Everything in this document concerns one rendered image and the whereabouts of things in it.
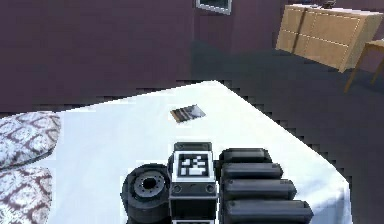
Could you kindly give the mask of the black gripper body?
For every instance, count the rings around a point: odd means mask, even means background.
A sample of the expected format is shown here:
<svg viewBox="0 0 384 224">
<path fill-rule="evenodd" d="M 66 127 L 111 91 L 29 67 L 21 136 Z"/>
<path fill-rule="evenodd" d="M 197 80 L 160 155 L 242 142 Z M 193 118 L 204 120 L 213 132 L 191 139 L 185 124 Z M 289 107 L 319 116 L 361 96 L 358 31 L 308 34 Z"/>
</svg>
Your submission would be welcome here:
<svg viewBox="0 0 384 224">
<path fill-rule="evenodd" d="M 171 224 L 169 187 L 167 167 L 163 164 L 144 164 L 131 171 L 121 191 L 128 216 L 126 224 Z"/>
</svg>

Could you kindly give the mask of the white bed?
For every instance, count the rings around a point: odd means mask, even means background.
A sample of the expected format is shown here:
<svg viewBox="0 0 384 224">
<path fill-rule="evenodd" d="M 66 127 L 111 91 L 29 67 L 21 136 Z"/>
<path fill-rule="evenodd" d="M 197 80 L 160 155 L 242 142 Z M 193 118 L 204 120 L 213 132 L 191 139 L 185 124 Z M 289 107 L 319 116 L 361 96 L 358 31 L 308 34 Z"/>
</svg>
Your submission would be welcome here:
<svg viewBox="0 0 384 224">
<path fill-rule="evenodd" d="M 205 116 L 177 123 L 170 111 Z M 311 224 L 353 224 L 349 184 L 323 157 L 217 81 L 65 111 L 48 160 L 54 197 L 48 224 L 123 224 L 120 192 L 135 167 L 165 162 L 175 143 L 208 141 L 215 153 L 260 147 L 314 212 Z"/>
</svg>

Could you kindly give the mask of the white patterned pillow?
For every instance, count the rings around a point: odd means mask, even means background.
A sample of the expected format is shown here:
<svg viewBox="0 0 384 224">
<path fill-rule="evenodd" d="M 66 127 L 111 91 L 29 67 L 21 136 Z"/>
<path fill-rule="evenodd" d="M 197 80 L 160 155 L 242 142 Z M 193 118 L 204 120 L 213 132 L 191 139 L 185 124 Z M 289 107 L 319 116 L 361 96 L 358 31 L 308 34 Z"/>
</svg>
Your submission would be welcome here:
<svg viewBox="0 0 384 224">
<path fill-rule="evenodd" d="M 0 171 L 27 165 L 49 155 L 61 131 L 53 111 L 24 112 L 0 118 Z"/>
<path fill-rule="evenodd" d="M 0 224 L 46 224 L 51 202 L 52 175 L 48 168 L 0 173 Z"/>
</svg>

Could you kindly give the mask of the white framed picture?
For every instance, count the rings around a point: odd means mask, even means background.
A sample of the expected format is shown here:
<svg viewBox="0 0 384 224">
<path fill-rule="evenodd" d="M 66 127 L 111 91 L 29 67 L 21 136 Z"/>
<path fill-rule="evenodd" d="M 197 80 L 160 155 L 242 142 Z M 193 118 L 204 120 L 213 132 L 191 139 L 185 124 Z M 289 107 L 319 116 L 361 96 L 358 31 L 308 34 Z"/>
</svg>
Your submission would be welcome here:
<svg viewBox="0 0 384 224">
<path fill-rule="evenodd" d="M 195 0 L 197 8 L 230 15 L 232 11 L 232 0 Z"/>
</svg>

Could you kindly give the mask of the light wooden chest of drawers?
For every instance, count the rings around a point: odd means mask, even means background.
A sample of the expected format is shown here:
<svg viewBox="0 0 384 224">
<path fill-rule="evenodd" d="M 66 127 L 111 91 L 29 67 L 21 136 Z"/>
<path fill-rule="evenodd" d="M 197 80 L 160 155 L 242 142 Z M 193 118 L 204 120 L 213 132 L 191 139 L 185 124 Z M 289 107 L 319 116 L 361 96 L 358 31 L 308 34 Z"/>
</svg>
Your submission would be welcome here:
<svg viewBox="0 0 384 224">
<path fill-rule="evenodd" d="M 337 69 L 354 68 L 384 13 L 286 5 L 276 48 Z"/>
</svg>

